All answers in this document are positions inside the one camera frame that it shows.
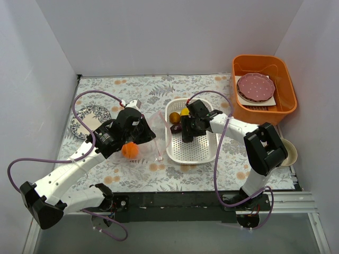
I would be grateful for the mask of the purple eggplant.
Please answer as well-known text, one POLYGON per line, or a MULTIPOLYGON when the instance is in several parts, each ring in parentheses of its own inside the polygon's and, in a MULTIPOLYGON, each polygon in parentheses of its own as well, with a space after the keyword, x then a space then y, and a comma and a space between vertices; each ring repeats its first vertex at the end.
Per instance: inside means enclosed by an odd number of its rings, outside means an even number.
POLYGON ((182 132, 181 124, 174 124, 170 127, 171 134, 178 134, 182 132))

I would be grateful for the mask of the yellow fruit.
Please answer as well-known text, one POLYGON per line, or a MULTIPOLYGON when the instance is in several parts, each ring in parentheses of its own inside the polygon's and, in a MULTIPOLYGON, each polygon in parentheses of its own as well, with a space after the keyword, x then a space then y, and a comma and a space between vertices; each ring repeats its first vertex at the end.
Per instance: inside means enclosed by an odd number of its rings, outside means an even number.
POLYGON ((184 108, 181 110, 180 116, 189 116, 190 111, 188 108, 184 108))

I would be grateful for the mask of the clear zip top bag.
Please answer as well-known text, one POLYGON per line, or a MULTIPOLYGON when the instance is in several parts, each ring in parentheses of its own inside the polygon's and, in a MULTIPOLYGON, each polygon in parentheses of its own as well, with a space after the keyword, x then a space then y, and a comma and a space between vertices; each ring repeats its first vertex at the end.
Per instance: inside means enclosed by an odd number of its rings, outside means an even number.
POLYGON ((136 159, 127 159, 122 155, 122 152, 114 153, 109 159, 117 162, 127 162, 135 160, 156 161, 163 160, 163 155, 172 141, 170 125, 166 122, 161 111, 157 111, 151 117, 146 118, 151 130, 156 134, 156 138, 150 142, 138 144, 139 155, 136 159))

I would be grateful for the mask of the brown kiwi fruit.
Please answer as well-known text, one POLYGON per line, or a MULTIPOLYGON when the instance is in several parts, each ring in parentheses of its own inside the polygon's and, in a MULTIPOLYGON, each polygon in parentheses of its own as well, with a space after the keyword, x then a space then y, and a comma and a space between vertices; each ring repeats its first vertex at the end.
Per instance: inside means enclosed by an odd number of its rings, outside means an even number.
POLYGON ((169 116, 169 121, 172 123, 172 124, 179 124, 180 121, 181 121, 181 116, 179 113, 177 112, 172 112, 169 116))

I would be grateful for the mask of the orange fruit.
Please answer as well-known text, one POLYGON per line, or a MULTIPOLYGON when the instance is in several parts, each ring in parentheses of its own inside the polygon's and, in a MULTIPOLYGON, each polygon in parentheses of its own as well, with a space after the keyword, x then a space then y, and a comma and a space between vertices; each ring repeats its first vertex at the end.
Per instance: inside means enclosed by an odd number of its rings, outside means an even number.
POLYGON ((139 148, 137 144, 129 142, 122 146, 121 152, 125 158, 134 160, 139 155, 139 148))

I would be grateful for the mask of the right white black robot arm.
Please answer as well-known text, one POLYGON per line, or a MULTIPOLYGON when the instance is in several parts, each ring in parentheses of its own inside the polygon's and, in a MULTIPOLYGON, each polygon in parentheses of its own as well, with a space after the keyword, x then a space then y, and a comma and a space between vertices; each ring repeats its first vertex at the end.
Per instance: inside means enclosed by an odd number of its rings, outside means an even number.
POLYGON ((218 193, 216 170, 221 143, 218 144, 215 157, 213 184, 217 199, 222 206, 227 208, 241 206, 245 210, 254 209, 259 204, 258 196, 266 189, 270 189, 266 183, 272 171, 280 167, 288 156, 287 149, 274 126, 270 123, 262 125, 246 123, 220 110, 210 112, 199 99, 192 103, 187 100, 186 108, 189 110, 189 119, 193 121, 190 124, 191 133, 208 131, 220 134, 220 141, 224 137, 229 137, 245 146, 251 171, 245 184, 240 188, 239 194, 226 203, 218 193))

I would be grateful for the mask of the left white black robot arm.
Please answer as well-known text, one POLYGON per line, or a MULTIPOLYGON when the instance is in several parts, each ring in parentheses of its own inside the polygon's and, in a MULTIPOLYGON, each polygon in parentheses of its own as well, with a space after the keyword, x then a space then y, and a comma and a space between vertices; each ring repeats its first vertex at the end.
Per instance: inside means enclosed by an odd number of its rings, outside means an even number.
POLYGON ((156 137, 145 117, 136 107, 126 107, 115 120, 109 120, 94 131, 64 164, 35 183, 25 182, 20 193, 25 207, 43 230, 58 223, 68 213, 96 207, 102 212, 113 205, 113 193, 104 184, 67 194, 68 189, 92 168, 133 142, 143 144, 156 137))

